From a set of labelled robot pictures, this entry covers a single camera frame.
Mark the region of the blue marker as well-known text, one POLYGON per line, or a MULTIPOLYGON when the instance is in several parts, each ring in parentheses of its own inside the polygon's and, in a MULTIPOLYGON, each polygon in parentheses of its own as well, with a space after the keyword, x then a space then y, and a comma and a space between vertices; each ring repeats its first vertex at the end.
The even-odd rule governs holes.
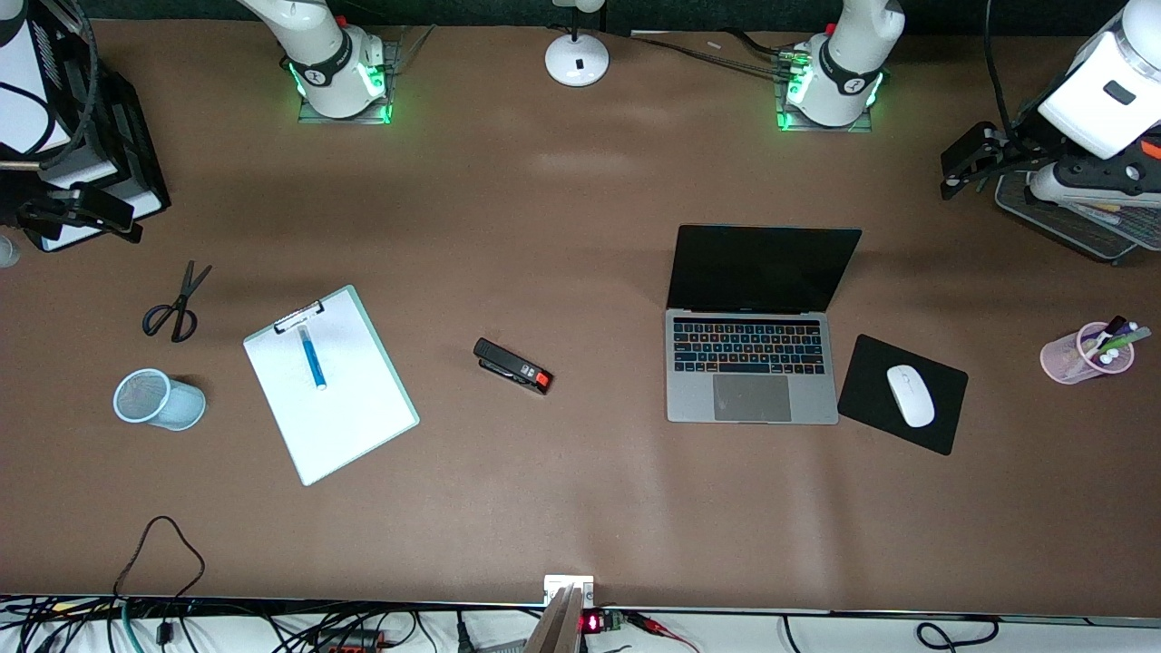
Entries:
POLYGON ((307 326, 298 326, 296 329, 298 337, 304 350, 304 356, 307 357, 308 371, 310 371, 313 385, 316 389, 324 390, 327 388, 327 380, 325 379, 325 373, 322 368, 322 361, 315 347, 313 339, 308 332, 307 326))

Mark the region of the silver laptop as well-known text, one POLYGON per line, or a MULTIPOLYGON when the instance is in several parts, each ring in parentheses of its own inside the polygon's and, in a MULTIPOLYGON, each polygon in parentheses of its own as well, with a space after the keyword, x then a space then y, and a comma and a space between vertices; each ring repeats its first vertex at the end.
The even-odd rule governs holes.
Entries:
POLYGON ((668 419, 832 425, 828 308, 858 228, 678 229, 668 304, 668 419))

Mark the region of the yellow marker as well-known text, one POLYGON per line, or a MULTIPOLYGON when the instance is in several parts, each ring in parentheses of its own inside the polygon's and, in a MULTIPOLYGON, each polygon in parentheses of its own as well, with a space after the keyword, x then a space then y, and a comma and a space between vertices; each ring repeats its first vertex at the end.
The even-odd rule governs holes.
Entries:
POLYGON ((1082 218, 1094 220, 1104 227, 1120 227, 1127 218, 1135 215, 1132 207, 1120 207, 1116 204, 1067 204, 1067 210, 1075 211, 1082 218))

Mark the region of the black marker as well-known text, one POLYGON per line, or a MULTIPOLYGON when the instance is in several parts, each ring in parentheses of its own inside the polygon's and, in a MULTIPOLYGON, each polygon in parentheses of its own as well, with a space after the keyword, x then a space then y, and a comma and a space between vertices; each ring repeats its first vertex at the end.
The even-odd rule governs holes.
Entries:
POLYGON ((1124 316, 1116 315, 1115 318, 1106 323, 1106 326, 1103 326, 1099 332, 1094 333, 1090 339, 1083 343, 1081 347, 1083 356, 1091 358, 1104 342, 1118 335, 1126 325, 1127 320, 1124 316))

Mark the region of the purple marker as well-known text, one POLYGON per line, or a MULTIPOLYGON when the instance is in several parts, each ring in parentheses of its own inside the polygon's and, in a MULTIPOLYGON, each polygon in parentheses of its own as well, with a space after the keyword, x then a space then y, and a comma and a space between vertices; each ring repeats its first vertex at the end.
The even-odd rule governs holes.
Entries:
POLYGON ((1089 351, 1103 346, 1106 340, 1112 340, 1117 337, 1124 337, 1128 332, 1137 330, 1137 322, 1127 321, 1122 316, 1116 316, 1115 321, 1106 323, 1098 332, 1089 333, 1081 340, 1082 350, 1089 351))

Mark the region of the green marker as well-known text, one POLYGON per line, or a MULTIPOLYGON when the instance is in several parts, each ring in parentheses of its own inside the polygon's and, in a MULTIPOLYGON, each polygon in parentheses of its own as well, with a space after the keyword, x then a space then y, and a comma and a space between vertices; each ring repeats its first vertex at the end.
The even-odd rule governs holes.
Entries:
POLYGON ((1149 326, 1138 326, 1135 330, 1128 330, 1128 332, 1123 335, 1116 335, 1116 337, 1108 339, 1102 344, 1102 346, 1099 346, 1098 354, 1106 356, 1106 352, 1111 352, 1112 350, 1128 349, 1128 346, 1135 343, 1135 340, 1141 340, 1151 335, 1152 331, 1149 326))

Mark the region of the black stacked paper tray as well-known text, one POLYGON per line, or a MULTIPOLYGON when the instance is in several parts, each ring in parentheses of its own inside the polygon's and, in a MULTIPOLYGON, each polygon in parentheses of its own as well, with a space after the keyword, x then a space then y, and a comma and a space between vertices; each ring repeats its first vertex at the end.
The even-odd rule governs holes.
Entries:
MULTIPOLYGON (((0 172, 33 172, 46 210, 91 182, 134 206, 138 224, 170 204, 140 98, 98 53, 79 0, 0 0, 0 172)), ((44 252, 73 247, 70 229, 44 252)))

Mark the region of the black scissors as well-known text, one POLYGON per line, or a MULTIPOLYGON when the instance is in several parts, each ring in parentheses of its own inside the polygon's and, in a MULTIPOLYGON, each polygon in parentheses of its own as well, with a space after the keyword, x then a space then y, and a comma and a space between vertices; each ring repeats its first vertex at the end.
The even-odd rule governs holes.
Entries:
POLYGON ((149 337, 156 336, 161 328, 173 318, 173 330, 171 331, 172 343, 182 343, 192 338, 199 329, 199 315, 188 308, 192 294, 199 289, 200 284, 212 271, 212 266, 194 274, 195 261, 188 261, 185 268, 180 290, 174 301, 161 303, 150 308, 140 320, 140 330, 149 337))

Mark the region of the blue mesh pen cup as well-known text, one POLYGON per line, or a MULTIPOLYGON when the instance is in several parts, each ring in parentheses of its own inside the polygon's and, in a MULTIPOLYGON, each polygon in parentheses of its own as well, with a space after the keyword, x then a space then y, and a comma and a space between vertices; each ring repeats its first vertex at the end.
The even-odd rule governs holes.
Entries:
POLYGON ((204 415, 202 390, 157 368, 137 369, 113 390, 111 408, 129 424, 163 426, 172 433, 190 429, 204 415))

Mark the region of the white computer mouse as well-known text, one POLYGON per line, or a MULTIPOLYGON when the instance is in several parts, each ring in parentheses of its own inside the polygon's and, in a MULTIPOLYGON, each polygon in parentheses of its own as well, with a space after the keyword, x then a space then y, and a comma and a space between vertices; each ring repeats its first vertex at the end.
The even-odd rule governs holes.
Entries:
POLYGON ((928 426, 933 423, 932 393, 916 368, 909 365, 892 366, 886 371, 886 380, 908 426, 928 426))

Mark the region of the black mouse pad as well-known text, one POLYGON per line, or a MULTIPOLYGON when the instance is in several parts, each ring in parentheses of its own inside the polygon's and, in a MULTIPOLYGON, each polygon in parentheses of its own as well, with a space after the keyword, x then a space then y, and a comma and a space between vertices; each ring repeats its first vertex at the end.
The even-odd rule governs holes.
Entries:
POLYGON ((961 369, 861 333, 854 339, 838 412, 921 449, 950 455, 968 383, 969 376, 961 369), (901 417, 886 380, 886 371, 897 365, 913 366, 923 376, 932 393, 932 424, 908 426, 901 417))

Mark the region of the mint clipboard with paper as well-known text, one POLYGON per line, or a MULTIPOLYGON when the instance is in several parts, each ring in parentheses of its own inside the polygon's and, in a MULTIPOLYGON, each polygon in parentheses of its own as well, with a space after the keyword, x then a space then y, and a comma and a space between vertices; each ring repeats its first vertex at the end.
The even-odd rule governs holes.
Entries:
POLYGON ((421 418, 352 285, 245 338, 243 346, 303 486, 327 478, 421 418), (327 388, 315 388, 307 326, 327 388))

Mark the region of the white round-base stand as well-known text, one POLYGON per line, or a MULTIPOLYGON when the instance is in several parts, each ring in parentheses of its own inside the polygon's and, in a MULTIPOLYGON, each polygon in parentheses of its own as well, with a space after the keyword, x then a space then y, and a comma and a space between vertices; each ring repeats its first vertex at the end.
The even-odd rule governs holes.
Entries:
POLYGON ((580 31, 580 14, 597 14, 607 0, 551 0, 570 12, 570 26, 546 49, 545 66, 551 79, 569 87, 598 82, 610 70, 610 50, 593 34, 580 31))

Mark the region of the black red stapler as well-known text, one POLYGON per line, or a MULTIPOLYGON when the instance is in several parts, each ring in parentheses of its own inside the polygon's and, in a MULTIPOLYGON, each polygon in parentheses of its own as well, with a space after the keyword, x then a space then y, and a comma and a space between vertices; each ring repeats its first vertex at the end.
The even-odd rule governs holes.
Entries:
POLYGON ((551 373, 486 338, 481 337, 475 343, 473 356, 476 356, 481 368, 493 372, 493 375, 505 376, 540 395, 546 395, 551 388, 551 373))

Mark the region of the grey metal bracket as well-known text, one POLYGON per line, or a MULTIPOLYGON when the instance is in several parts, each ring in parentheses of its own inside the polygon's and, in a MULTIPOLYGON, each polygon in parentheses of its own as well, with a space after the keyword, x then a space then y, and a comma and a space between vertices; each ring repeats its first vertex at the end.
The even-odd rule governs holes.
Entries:
POLYGON ((551 600, 522 653, 578 653, 583 636, 586 590, 584 583, 570 582, 551 593, 551 600))

